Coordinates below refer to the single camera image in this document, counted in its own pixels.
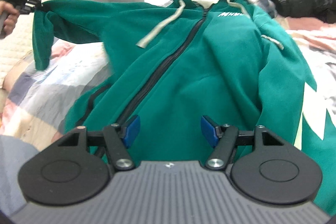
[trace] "cream quilted fabric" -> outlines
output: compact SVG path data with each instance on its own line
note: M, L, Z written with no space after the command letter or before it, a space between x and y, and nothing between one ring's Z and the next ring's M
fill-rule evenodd
M34 14L21 15L14 32L5 39L0 40L0 88L3 87L7 73L18 61L33 50L33 18Z

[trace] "human hand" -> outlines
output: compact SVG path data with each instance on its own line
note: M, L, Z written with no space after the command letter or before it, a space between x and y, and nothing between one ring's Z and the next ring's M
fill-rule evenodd
M6 35L9 35L13 32L16 22L17 22L17 18L19 17L20 13L10 3L0 0L0 15L4 11L7 12L9 16L4 22L3 30L6 33Z

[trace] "green jacket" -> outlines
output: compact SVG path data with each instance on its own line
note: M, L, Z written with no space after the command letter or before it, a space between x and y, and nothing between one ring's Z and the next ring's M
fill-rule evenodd
M173 0L167 8L86 0L44 6L48 12L34 17L37 69L48 66L56 36L103 42L114 71L76 101L66 131L78 121L100 130L138 114L141 131L129 149L137 164L204 162L212 148L201 133L202 115L241 130L262 124L320 165L324 177L315 202L336 214L335 126L299 48L260 8L246 0L219 0L208 10L191 0ZM176 13L147 47L137 46Z

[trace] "gray ribbed surface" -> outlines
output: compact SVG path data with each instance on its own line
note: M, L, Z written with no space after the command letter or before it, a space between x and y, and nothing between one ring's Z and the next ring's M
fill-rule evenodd
M197 161L142 162L117 173L95 198L69 207L29 203L12 217L17 224L324 224L313 203L272 208L238 194L226 176Z

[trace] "printed logo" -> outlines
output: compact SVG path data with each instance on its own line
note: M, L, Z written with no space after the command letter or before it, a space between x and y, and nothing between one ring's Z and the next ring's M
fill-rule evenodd
M243 16L242 13L233 13L233 12L224 12L224 13L221 13L220 15L218 15L219 17L228 17L228 16Z

